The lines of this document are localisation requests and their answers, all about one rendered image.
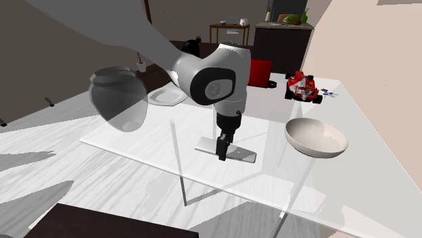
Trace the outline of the grey flat slab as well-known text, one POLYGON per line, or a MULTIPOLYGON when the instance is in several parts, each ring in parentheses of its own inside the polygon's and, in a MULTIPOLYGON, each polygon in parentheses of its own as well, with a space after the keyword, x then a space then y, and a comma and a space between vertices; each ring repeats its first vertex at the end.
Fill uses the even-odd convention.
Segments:
MULTIPOLYGON (((217 140, 202 137, 195 146, 195 150, 218 156, 216 153, 216 147, 217 140)), ((256 156, 256 152, 236 146, 234 144, 230 144, 228 146, 226 153, 226 159, 248 162, 252 164, 256 161, 256 156)))

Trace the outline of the red box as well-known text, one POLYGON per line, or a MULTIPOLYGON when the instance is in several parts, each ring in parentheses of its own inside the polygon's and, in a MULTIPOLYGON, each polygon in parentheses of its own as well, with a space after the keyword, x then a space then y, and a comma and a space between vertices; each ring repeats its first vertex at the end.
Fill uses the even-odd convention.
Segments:
POLYGON ((252 59, 248 86, 270 89, 275 88, 277 83, 270 80, 272 64, 271 61, 252 59))

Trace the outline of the white plate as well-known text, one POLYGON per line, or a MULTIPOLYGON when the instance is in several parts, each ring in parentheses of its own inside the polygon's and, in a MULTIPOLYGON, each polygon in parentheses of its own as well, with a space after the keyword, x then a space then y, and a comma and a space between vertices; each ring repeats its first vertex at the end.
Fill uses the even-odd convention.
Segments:
POLYGON ((147 96, 148 103, 158 106, 175 106, 187 98, 187 95, 177 87, 162 87, 152 91, 147 96))

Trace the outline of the red toy racing car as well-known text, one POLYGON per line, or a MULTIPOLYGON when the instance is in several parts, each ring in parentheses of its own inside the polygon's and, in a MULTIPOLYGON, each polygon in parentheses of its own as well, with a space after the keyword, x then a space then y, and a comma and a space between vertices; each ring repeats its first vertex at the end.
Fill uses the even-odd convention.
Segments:
POLYGON ((285 99, 295 99, 303 102, 321 104, 323 96, 315 86, 313 75, 304 75, 302 71, 295 71, 294 74, 286 73, 285 99))

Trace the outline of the black rounded object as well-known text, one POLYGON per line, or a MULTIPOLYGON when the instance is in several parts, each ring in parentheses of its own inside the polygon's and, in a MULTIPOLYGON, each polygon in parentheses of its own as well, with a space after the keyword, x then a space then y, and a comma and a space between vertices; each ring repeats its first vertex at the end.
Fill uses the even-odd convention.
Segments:
POLYGON ((184 53, 188 53, 194 55, 196 57, 200 57, 200 43, 197 40, 190 39, 183 43, 181 51, 184 53))

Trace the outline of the white bowl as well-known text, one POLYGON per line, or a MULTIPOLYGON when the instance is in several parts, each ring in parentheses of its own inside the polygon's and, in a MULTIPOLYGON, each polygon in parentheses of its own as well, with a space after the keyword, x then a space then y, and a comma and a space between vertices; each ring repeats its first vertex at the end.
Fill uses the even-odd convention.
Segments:
POLYGON ((287 142, 304 155, 318 159, 337 157, 349 142, 336 127, 313 118, 294 118, 285 125, 287 142))

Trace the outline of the dark kitchen cabinet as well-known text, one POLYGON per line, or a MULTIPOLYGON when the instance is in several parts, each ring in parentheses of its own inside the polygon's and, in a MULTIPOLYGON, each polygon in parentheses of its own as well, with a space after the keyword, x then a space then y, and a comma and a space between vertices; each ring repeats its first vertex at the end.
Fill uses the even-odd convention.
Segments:
POLYGON ((272 62, 271 72, 285 74, 302 69, 314 27, 265 20, 255 25, 253 60, 272 62))

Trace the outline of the wooden side table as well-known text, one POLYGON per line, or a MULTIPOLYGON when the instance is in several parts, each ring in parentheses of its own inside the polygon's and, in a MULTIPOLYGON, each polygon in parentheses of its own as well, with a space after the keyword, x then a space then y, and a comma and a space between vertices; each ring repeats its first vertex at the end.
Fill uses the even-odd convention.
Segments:
POLYGON ((212 31, 214 29, 216 29, 216 36, 215 36, 216 43, 219 43, 220 29, 242 30, 243 31, 242 44, 248 45, 249 43, 250 25, 248 24, 247 18, 240 19, 238 24, 228 24, 227 21, 221 21, 218 24, 210 24, 209 25, 209 37, 210 37, 209 43, 212 42, 212 39, 213 39, 212 31))

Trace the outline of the grey glass vase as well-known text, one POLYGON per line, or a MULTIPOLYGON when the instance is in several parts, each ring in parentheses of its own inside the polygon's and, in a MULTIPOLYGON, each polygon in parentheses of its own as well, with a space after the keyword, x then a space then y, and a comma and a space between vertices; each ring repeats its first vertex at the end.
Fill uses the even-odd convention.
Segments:
POLYGON ((110 126, 126 133, 141 128, 149 103, 145 84, 133 70, 127 66, 102 68, 90 81, 91 103, 110 126))

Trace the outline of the glass table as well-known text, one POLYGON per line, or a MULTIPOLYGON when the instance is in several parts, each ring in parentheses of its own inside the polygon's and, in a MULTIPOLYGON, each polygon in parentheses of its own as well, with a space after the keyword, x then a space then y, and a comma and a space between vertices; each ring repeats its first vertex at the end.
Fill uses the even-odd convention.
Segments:
POLYGON ((234 136, 236 146, 256 153, 254 163, 197 151, 202 137, 220 131, 211 108, 188 101, 150 105, 131 133, 103 123, 83 142, 360 238, 422 238, 422 191, 341 82, 317 78, 333 97, 313 104, 286 100, 284 75, 271 79, 274 89, 248 89, 234 136), (338 128, 348 148, 331 159, 298 152, 285 138, 286 122, 297 117, 338 128))

